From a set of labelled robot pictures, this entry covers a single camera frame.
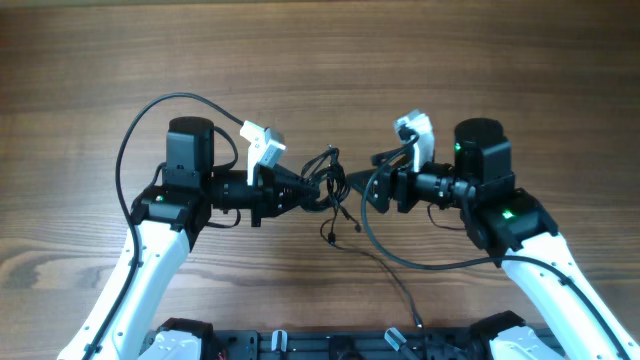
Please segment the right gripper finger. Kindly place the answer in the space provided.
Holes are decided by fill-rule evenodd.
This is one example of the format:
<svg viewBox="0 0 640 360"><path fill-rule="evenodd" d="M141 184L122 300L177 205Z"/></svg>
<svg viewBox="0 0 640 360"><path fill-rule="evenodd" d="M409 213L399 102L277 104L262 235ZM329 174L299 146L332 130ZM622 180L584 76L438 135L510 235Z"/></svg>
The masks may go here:
<svg viewBox="0 0 640 360"><path fill-rule="evenodd" d="M375 169L369 169L351 173L347 176L349 186L365 197L372 205L376 205L379 200L379 182L375 172Z"/></svg>
<svg viewBox="0 0 640 360"><path fill-rule="evenodd" d="M392 168L404 167L410 163L410 156L407 154L405 147L400 147L390 151L374 154L371 156L371 165L381 167L385 162L393 159L389 163Z"/></svg>

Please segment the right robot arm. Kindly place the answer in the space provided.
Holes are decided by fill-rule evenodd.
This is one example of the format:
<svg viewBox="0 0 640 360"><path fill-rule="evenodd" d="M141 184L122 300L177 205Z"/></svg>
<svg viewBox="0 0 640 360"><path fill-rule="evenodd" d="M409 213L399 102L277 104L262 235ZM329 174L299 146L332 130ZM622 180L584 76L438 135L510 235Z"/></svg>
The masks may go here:
<svg viewBox="0 0 640 360"><path fill-rule="evenodd" d="M347 177L369 206L407 213L420 201L457 208L468 238L529 298L571 359L636 359L639 345L589 284L557 223L515 184L512 145L497 120L471 118L454 129L454 161L438 164L429 117L394 124L401 146L376 154Z"/></svg>

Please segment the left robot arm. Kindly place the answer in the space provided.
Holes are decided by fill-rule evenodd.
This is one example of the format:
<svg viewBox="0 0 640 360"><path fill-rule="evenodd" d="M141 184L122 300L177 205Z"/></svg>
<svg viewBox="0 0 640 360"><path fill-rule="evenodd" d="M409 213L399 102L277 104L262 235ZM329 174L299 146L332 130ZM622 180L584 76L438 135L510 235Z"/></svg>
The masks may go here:
<svg viewBox="0 0 640 360"><path fill-rule="evenodd" d="M201 117L170 121L166 160L128 209L132 224L120 258L90 315L62 359L222 359L225 346L211 324L171 318L154 336L148 330L171 279L186 261L213 210L250 212L260 226L315 201L317 185L278 165L280 135L245 122L253 167L214 162L222 129Z"/></svg>

